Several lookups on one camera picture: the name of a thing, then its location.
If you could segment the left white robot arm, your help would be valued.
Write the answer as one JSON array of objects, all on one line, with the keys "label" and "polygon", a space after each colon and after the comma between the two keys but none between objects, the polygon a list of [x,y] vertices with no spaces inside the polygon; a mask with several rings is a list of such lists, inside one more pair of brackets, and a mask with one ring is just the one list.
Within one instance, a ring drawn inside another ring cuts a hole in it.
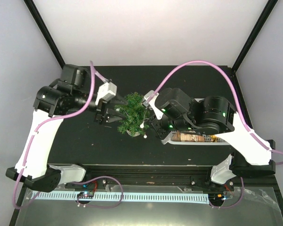
[{"label": "left white robot arm", "polygon": [[58,185],[75,182],[81,188],[92,182],[90,174],[80,164],[49,165],[48,157],[56,133],[64,119],[85,110],[95,114],[94,121],[107,124],[125,119],[114,109],[126,105],[117,86],[93,67],[66,64],[59,79],[42,87],[33,104],[33,121],[23,153],[14,167],[6,170],[6,177],[22,182],[38,192],[51,192]]}]

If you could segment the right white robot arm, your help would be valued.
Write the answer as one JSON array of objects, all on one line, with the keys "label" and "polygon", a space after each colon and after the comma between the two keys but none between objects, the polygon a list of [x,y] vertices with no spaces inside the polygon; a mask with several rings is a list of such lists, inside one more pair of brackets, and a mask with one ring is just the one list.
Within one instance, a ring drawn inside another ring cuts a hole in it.
[{"label": "right white robot arm", "polygon": [[270,143],[259,138],[243,125],[236,108],[224,97],[210,96],[203,100],[185,94],[178,88],[167,88],[159,94],[151,90],[144,97],[154,114],[148,124],[166,143],[172,131],[185,134],[214,135],[236,151],[205,177],[206,187],[215,190],[233,177],[257,178],[275,174]]}]

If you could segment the small green christmas tree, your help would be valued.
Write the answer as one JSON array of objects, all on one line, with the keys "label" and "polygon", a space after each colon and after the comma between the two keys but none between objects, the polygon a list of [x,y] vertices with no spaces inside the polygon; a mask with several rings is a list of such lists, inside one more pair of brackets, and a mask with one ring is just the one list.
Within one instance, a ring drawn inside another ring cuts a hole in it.
[{"label": "small green christmas tree", "polygon": [[149,128],[145,121],[149,118],[150,112],[144,107],[143,95],[134,92],[125,96],[127,105],[116,105],[115,110],[126,116],[125,120],[120,121],[118,132],[127,133],[131,137],[139,135],[147,137],[146,130]]}]

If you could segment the white perforated plastic basket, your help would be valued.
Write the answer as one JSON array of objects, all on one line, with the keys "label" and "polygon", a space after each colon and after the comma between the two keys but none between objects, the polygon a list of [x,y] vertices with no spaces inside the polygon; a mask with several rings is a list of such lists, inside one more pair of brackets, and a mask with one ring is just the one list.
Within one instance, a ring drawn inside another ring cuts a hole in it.
[{"label": "white perforated plastic basket", "polygon": [[155,107],[160,116],[152,126],[163,144],[222,143],[216,135],[234,130],[234,108],[224,97],[196,100],[188,96],[165,96],[155,101]]}]

